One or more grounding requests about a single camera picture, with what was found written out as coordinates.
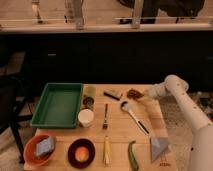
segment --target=plastic tray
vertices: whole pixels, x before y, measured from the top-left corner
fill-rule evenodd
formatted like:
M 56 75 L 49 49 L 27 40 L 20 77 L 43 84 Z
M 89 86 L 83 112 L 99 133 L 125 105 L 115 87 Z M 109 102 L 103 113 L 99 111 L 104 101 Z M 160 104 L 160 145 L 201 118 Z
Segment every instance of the plastic tray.
M 33 115 L 31 126 L 75 128 L 82 90 L 81 83 L 47 83 Z

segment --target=cup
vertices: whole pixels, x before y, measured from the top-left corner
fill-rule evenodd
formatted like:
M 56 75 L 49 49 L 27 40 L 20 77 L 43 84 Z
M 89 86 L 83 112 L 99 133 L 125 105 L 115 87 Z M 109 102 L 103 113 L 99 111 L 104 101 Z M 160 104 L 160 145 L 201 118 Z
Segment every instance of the cup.
M 90 109 L 83 109 L 78 114 L 78 121 L 85 128 L 92 125 L 93 119 L 94 112 Z

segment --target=small jar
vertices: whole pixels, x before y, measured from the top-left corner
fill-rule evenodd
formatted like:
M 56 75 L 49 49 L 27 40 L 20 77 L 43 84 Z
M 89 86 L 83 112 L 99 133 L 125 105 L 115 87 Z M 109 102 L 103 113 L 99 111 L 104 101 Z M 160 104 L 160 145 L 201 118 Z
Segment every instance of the small jar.
M 93 110 L 93 105 L 95 102 L 95 92 L 94 86 L 88 86 L 84 89 L 83 93 L 83 105 L 85 109 Z

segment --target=wooden tabletop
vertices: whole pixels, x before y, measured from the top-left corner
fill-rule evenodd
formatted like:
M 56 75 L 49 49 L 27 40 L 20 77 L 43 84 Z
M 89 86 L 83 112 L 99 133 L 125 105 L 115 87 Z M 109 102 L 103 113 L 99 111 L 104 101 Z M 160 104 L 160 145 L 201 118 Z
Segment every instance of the wooden tabletop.
M 126 97 L 126 92 L 134 88 L 140 92 L 148 89 L 150 85 L 130 84 L 96 84 L 94 114 L 92 125 L 88 128 L 77 126 L 75 129 L 37 129 L 36 134 L 48 133 L 56 136 L 56 148 L 52 159 L 41 167 L 33 167 L 27 163 L 24 170 L 73 170 L 67 158 L 69 146 L 79 138 L 87 138 L 94 143 L 96 155 L 93 162 L 83 170 L 85 171 L 131 171 L 128 159 L 128 144 L 136 140 L 133 152 L 139 164 L 140 171 L 176 171 L 175 157 L 171 147 L 154 162 L 151 161 L 150 137 L 168 137 L 160 105 L 157 100 L 141 100 L 137 102 Z M 114 89 L 123 93 L 120 101 L 104 96 L 106 89 Z M 150 135 L 145 135 L 128 113 L 120 109 L 122 101 L 127 100 Z M 108 103 L 108 128 L 102 129 L 104 121 L 105 104 Z M 109 136 L 111 143 L 111 162 L 108 166 L 103 163 L 104 137 Z

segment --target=green vegetable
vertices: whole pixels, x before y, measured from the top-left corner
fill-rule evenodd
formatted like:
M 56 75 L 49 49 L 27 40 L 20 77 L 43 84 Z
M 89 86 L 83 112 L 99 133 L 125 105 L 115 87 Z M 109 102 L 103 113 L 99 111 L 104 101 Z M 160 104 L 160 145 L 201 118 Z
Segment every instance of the green vegetable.
M 131 167 L 132 167 L 132 170 L 133 171 L 137 171 L 139 169 L 139 166 L 138 166 L 138 163 L 135 159 L 135 156 L 134 156 L 134 153 L 132 151 L 132 145 L 136 143 L 136 141 L 131 141 L 129 143 L 129 146 L 128 146 L 128 156 L 129 156 L 129 161 L 130 161 L 130 164 L 131 164 Z

